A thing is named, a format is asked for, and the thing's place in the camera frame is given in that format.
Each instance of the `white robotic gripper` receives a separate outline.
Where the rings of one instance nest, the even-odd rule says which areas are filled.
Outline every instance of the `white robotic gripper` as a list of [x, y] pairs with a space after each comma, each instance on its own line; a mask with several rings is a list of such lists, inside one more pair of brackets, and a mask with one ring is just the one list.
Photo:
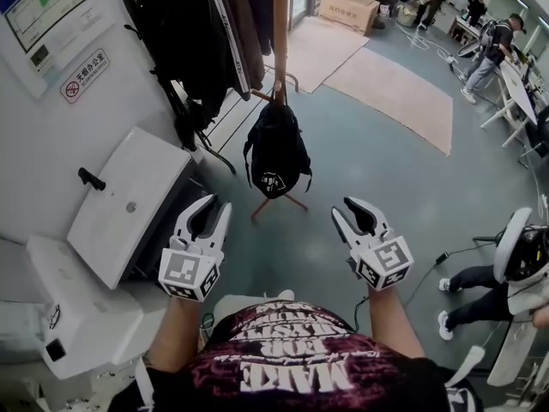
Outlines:
[[224, 257], [221, 247], [232, 205], [223, 204], [211, 231], [203, 233], [216, 201], [216, 195], [209, 195], [184, 210], [176, 222], [170, 247], [162, 251], [158, 279], [171, 296], [203, 301], [220, 277]]
[[395, 233], [381, 210], [358, 198], [345, 197], [354, 213], [358, 229], [336, 207], [332, 220], [341, 239], [351, 249], [352, 269], [376, 290], [402, 281], [413, 265], [413, 258], [404, 237]]

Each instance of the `beige rug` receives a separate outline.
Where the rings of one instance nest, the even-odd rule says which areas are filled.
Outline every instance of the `beige rug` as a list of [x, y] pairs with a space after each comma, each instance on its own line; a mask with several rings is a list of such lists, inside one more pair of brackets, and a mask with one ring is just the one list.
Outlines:
[[324, 83], [400, 122], [449, 155], [452, 98], [410, 70], [362, 48]]
[[[301, 90], [312, 93], [367, 41], [344, 27], [305, 17], [288, 37], [286, 70], [298, 78]], [[271, 53], [263, 61], [274, 67], [275, 55]]]

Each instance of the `hanging clothes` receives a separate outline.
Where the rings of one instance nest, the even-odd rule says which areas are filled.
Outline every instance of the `hanging clothes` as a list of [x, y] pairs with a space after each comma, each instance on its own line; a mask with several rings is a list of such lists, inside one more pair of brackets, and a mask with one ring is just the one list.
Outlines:
[[229, 88], [250, 98], [250, 79], [228, 0], [124, 0], [157, 72], [180, 81], [203, 114], [219, 114]]
[[248, 65], [250, 85], [255, 90], [261, 90], [265, 66], [250, 3], [248, 0], [229, 0], [229, 4], [242, 44], [244, 59]]
[[273, 0], [249, 0], [251, 13], [256, 24], [257, 38], [263, 55], [268, 56], [275, 49], [275, 25]]

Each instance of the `chair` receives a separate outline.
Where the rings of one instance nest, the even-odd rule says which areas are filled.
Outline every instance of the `chair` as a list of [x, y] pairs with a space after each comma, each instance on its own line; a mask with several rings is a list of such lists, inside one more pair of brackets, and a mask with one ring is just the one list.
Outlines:
[[547, 159], [549, 155], [549, 106], [545, 107], [537, 115], [538, 125], [535, 126], [531, 123], [526, 125], [526, 134], [530, 142], [530, 149], [521, 154], [518, 158], [518, 162], [524, 167], [528, 168], [526, 164], [522, 162], [522, 157], [529, 155], [532, 151], [535, 151], [540, 155], [543, 161]]

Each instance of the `coat rack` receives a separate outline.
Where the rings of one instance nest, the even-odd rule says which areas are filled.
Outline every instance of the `coat rack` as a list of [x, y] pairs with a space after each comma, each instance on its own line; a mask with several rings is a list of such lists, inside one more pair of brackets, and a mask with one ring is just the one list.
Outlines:
[[187, 148], [190, 151], [196, 151], [196, 144], [194, 141], [194, 135], [197, 135], [200, 141], [202, 142], [203, 148], [208, 151], [211, 155], [222, 161], [227, 165], [227, 167], [231, 170], [231, 173], [233, 175], [236, 175], [237, 171], [234, 169], [234, 166], [230, 161], [228, 161], [225, 157], [223, 157], [221, 154], [217, 153], [216, 151], [213, 151], [211, 149], [211, 142], [208, 140], [208, 137], [204, 134], [202, 130], [197, 130], [193, 127], [193, 125], [189, 121], [189, 113], [187, 112], [187, 109], [185, 108], [183, 102], [181, 101], [181, 98], [178, 95], [178, 92], [175, 90], [174, 86], [172, 85], [172, 80], [165, 75], [164, 69], [161, 69], [160, 66], [156, 65], [156, 59], [154, 56], [153, 51], [148, 45], [147, 38], [143, 38], [142, 36], [142, 30], [140, 26], [140, 20], [139, 17], [136, 16], [135, 7], [134, 4], [130, 0], [122, 0], [124, 2], [124, 6], [126, 10], [128, 11], [128, 14], [130, 15], [130, 18], [135, 24], [135, 28], [132, 26], [126, 24], [124, 27], [132, 32], [134, 32], [137, 35], [137, 38], [143, 41], [143, 44], [148, 50], [148, 54], [155, 62], [154, 69], [150, 70], [150, 73], [152, 75], [155, 75], [159, 85], [164, 90], [164, 93], [166, 94], [166, 97], [168, 101], [170, 102], [170, 106], [172, 107], [173, 112], [176, 115], [176, 120], [179, 119], [179, 123], [181, 124], [181, 127], [184, 128], [181, 130], [183, 133], [183, 140], [186, 140], [186, 142], [182, 142], [183, 148]]
[[[297, 78], [286, 72], [286, 60], [287, 60], [287, 35], [288, 35], [288, 0], [273, 0], [274, 5], [274, 100], [280, 104], [284, 104], [286, 95], [286, 77], [289, 76], [295, 82], [295, 90], [299, 91], [299, 82]], [[270, 97], [258, 90], [252, 89], [251, 93], [264, 100], [270, 100]], [[299, 200], [296, 200], [289, 194], [285, 194], [291, 202], [297, 204], [305, 211], [309, 211], [309, 208], [302, 204]], [[259, 207], [251, 214], [252, 222], [256, 221], [256, 217], [267, 206], [270, 199], [267, 198]]]

